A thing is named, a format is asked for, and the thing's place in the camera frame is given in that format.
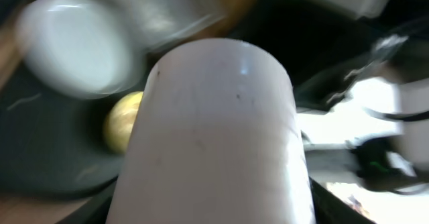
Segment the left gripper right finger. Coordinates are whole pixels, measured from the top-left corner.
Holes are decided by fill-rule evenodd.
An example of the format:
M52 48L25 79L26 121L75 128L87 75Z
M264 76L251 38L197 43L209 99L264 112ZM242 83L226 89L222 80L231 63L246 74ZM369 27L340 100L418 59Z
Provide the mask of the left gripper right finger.
M354 211L317 181L312 178L309 178L309 180L316 224L375 224L362 214Z

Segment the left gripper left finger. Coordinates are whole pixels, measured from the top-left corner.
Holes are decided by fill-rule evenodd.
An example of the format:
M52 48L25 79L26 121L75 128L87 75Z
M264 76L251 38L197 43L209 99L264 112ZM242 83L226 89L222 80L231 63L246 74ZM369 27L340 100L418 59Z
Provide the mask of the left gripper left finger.
M56 224L105 224L116 183L112 182L106 189Z

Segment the yellow plastic bowl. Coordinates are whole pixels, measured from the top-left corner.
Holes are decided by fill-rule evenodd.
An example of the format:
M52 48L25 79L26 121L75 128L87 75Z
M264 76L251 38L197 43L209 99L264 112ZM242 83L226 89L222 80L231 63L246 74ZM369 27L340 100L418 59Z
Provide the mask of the yellow plastic bowl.
M115 103L105 118L103 137L106 145L115 153L124 154L127 151L142 98L143 91L125 95Z

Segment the pink plastic cup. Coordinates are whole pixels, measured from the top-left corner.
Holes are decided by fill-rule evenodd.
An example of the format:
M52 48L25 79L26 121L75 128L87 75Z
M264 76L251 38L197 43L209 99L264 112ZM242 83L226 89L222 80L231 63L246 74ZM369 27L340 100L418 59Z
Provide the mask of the pink plastic cup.
M152 68L108 223L314 223L293 89L265 50L211 38Z

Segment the grey round plate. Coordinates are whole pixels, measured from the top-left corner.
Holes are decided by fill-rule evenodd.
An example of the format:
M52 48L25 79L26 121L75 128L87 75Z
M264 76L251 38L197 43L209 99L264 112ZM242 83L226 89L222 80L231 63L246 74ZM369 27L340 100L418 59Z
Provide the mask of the grey round plate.
M129 31L101 0L35 0L19 14L15 37L29 70L63 95L99 99L142 78Z

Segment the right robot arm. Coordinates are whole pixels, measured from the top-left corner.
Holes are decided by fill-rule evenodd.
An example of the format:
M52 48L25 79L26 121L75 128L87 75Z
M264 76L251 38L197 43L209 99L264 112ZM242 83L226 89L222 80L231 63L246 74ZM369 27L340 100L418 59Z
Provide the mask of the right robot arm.
M428 192L428 17L375 30L366 49L295 89L313 181Z

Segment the clear plastic waste bin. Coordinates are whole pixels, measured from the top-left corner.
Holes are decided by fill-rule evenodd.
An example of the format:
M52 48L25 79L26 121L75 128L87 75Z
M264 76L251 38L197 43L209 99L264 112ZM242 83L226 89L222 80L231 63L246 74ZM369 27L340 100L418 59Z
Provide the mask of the clear plastic waste bin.
M151 50L190 37L224 17L219 0L112 0L128 15L134 32Z

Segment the round black serving tray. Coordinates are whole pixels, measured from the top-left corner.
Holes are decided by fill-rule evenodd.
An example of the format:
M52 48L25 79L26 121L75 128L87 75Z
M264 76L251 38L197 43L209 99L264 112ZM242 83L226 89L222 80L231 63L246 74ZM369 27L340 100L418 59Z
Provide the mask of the round black serving tray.
M19 66L1 90L1 193L77 199L114 181L123 157L103 126L125 95L70 98Z

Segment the black rectangular tray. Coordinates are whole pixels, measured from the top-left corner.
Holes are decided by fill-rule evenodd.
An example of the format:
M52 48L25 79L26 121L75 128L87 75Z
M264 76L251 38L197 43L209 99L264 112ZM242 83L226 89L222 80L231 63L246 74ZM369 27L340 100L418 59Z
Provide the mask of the black rectangular tray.
M227 34L269 52L289 74L299 108L329 111L345 90L345 75L368 62L383 35L310 0L257 0Z

